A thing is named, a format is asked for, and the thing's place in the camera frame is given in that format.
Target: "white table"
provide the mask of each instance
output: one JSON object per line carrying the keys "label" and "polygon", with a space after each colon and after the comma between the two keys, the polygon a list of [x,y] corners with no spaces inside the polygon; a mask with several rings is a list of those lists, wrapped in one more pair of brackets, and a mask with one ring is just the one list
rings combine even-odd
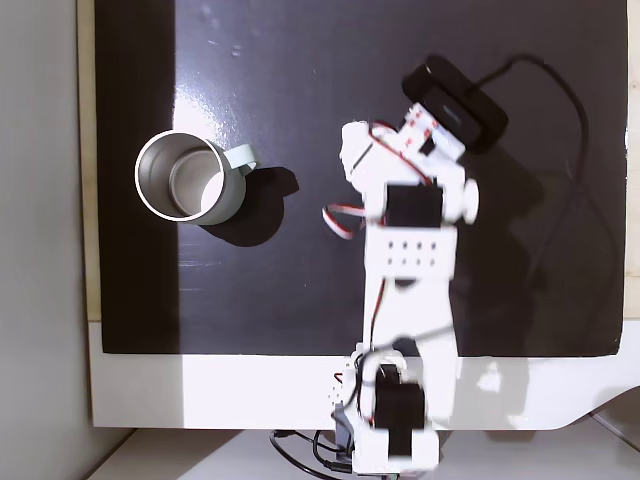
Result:
{"label": "white table", "polygon": [[[625,320],[600,358],[459,358],[451,388],[427,401],[444,428],[559,428],[640,385],[640,0],[629,0],[629,157]],[[78,2],[83,214],[93,421],[108,427],[331,429],[342,357],[107,355],[102,352],[93,0]]]}

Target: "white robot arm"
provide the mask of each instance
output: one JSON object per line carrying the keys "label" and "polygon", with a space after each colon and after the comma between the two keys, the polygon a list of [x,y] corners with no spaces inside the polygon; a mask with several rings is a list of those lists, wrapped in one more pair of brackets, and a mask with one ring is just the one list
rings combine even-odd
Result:
{"label": "white robot arm", "polygon": [[[365,319],[364,344],[372,353],[362,365],[361,379],[356,380],[354,364],[363,359],[362,344],[352,355],[351,368],[343,372],[343,391],[358,390],[343,412],[353,430],[353,471],[432,470],[438,464],[439,440],[428,421],[422,342],[416,342],[415,354],[420,356],[414,358],[410,352],[377,353],[376,348],[452,326],[448,287],[457,243],[452,224],[460,218],[474,221],[477,185],[457,163],[464,145],[419,103],[398,132],[382,124],[353,122],[343,127],[342,136],[345,176],[364,203],[367,281],[381,284],[376,309]],[[416,205],[407,204],[414,200]],[[325,220],[336,231],[333,217]],[[396,280],[413,283],[400,291]],[[411,308],[379,315],[397,295],[420,299],[429,305],[429,315]]]}

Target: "cable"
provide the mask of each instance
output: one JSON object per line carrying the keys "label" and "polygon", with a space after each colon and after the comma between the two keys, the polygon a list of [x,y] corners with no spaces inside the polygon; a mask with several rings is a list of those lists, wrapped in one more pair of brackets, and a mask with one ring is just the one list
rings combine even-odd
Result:
{"label": "cable", "polygon": [[378,299],[376,300],[376,306],[373,309],[373,315],[371,315],[371,333],[369,334],[369,347],[373,348],[373,330],[376,326],[376,318],[378,317],[378,312],[380,311],[380,304],[382,303],[382,296],[384,295],[384,288],[387,284],[387,279],[382,278],[382,282],[380,283],[380,290],[378,290]]}
{"label": "cable", "polygon": [[[358,226],[358,228],[352,230],[338,222],[338,220],[336,220],[336,218],[333,216],[334,213],[343,213],[345,215],[351,215],[354,217],[362,217],[362,220],[360,221],[360,225]],[[356,207],[354,205],[347,205],[345,203],[331,203],[322,209],[322,218],[324,219],[325,223],[331,230],[333,230],[333,233],[345,240],[353,239],[356,233],[358,233],[365,227],[366,220],[364,216],[364,208]]]}
{"label": "cable", "polygon": [[402,152],[398,152],[396,150],[394,150],[393,148],[391,148],[391,146],[389,144],[387,144],[386,142],[383,142],[382,139],[380,139],[379,137],[376,137],[373,134],[373,129],[375,127],[384,127],[390,130],[393,130],[394,132],[396,131],[395,128],[393,128],[391,125],[389,125],[388,123],[385,122],[381,122],[380,120],[376,120],[374,122],[371,122],[371,124],[369,125],[369,137],[371,137],[371,139],[376,142],[378,145],[384,147],[385,149],[387,149],[389,152],[393,153],[396,157],[398,157],[400,160],[402,160],[402,162],[407,165],[411,170],[413,170],[419,177],[420,180],[422,181],[422,183],[424,183],[425,185],[431,185],[433,182],[432,180],[427,177],[422,170],[420,170],[411,160],[409,160],[408,158],[406,158]]}
{"label": "cable", "polygon": [[282,457],[287,462],[289,462],[294,467],[302,470],[304,473],[308,473],[309,475],[313,475],[314,477],[320,478],[322,480],[342,480],[342,479],[340,479],[338,477],[332,477],[331,475],[327,475],[326,473],[318,472],[317,470],[314,470],[313,468],[310,468],[310,467],[306,466],[304,463],[302,463],[299,460],[297,460],[294,457],[292,457],[284,448],[282,448],[282,445],[280,445],[278,443],[278,441],[276,440],[276,436],[280,432],[281,432],[280,430],[273,430],[271,432],[271,434],[269,435],[269,441],[271,442],[271,445],[273,445],[273,448],[275,448],[276,451],[280,455],[282,455]]}
{"label": "cable", "polygon": [[313,456],[316,457],[316,460],[322,464],[324,468],[328,468],[332,472],[339,473],[353,473],[353,468],[349,463],[341,463],[341,462],[331,462],[320,455],[318,452],[318,439],[320,438],[320,430],[316,430],[315,435],[313,436]]}
{"label": "cable", "polygon": [[566,166],[566,178],[571,184],[570,192],[564,202],[564,204],[556,209],[557,214],[555,218],[549,223],[546,231],[542,237],[542,241],[539,244],[538,249],[532,256],[532,261],[529,264],[529,269],[527,271],[527,276],[525,277],[525,281],[523,284],[524,289],[530,289],[535,281],[536,273],[544,259],[544,256],[547,252],[547,249],[558,232],[558,228],[564,222],[565,217],[569,213],[571,205],[580,197],[586,199],[589,207],[592,212],[595,214],[597,220],[603,226],[605,230],[605,234],[607,237],[607,241],[611,247],[611,255],[612,255],[612,268],[609,271],[609,276],[607,279],[607,288],[605,288],[598,299],[597,307],[593,310],[593,319],[596,319],[604,306],[606,305],[606,300],[610,296],[611,290],[615,283],[615,272],[616,265],[618,264],[618,260],[620,258],[620,254],[618,252],[618,248],[616,246],[616,240],[614,234],[606,222],[604,214],[599,209],[597,203],[594,198],[591,196],[589,191],[584,187],[584,172],[586,168],[587,162],[587,153],[589,148],[589,119],[587,116],[587,112],[584,108],[584,105],[580,101],[580,98],[575,93],[575,91],[571,88],[568,82],[562,78],[562,76],[555,70],[553,67],[549,66],[539,57],[530,54],[518,54],[510,57],[507,62],[500,68],[495,71],[489,73],[488,75],[482,77],[476,84],[471,87],[467,94],[480,89],[482,86],[487,85],[488,83],[500,78],[501,76],[508,73],[511,68],[517,63],[529,63],[534,65],[541,70],[543,70],[549,77],[560,87],[563,93],[567,96],[571,104],[576,110],[578,115],[578,120],[580,122],[580,146],[578,149],[578,153],[576,155],[575,167],[572,171],[571,166],[567,162]]}
{"label": "cable", "polygon": [[[307,437],[304,433],[300,433],[297,430],[291,430],[292,435],[296,435],[300,438],[302,438],[303,440],[306,440],[309,443],[313,443],[313,439],[311,437]],[[324,448],[325,450],[328,450],[329,452],[333,452],[333,453],[342,453],[342,452],[346,452],[346,449],[344,448],[340,448],[340,447],[330,447],[328,445],[325,445],[324,443],[318,443],[318,446],[320,448]]]}

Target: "mug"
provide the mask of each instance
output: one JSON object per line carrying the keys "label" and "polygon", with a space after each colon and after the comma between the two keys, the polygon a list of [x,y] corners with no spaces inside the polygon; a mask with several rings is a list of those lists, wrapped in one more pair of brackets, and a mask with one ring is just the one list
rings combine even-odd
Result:
{"label": "mug", "polygon": [[135,182],[149,210],[172,222],[215,225],[231,218],[258,162],[249,145],[223,152],[197,135],[170,130],[138,155]]}

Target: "red and white wire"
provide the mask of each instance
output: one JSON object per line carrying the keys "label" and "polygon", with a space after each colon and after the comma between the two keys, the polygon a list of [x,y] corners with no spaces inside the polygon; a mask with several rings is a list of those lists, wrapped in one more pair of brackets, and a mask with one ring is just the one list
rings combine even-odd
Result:
{"label": "red and white wire", "polygon": [[390,129],[390,130],[393,130],[393,131],[395,131],[395,128],[393,128],[391,125],[386,124],[384,122],[380,122],[380,121],[371,122],[371,124],[369,126],[369,137],[371,137],[371,139],[374,142],[376,142],[378,145],[386,148],[388,151],[390,151],[395,156],[397,156],[400,160],[402,160],[402,162],[404,162],[405,165],[407,165],[409,168],[411,168],[420,177],[420,180],[422,181],[422,183],[424,183],[425,185],[431,185],[433,183],[431,178],[427,177],[424,174],[424,172],[422,172],[422,170],[420,170],[417,167],[417,165],[415,163],[413,163],[411,160],[409,160],[407,157],[405,157],[402,154],[402,152],[398,152],[397,150],[394,150],[389,144],[387,144],[381,138],[376,137],[373,134],[373,129],[375,127],[384,127],[384,128],[387,128],[387,129]]}
{"label": "red and white wire", "polygon": [[[334,213],[341,213],[344,215],[351,215],[353,217],[361,217],[360,225],[355,230],[349,229],[342,225],[333,215]],[[344,203],[332,203],[322,209],[322,218],[333,232],[345,240],[351,240],[356,233],[362,230],[366,224],[364,208],[356,207],[354,205],[347,205]]]}

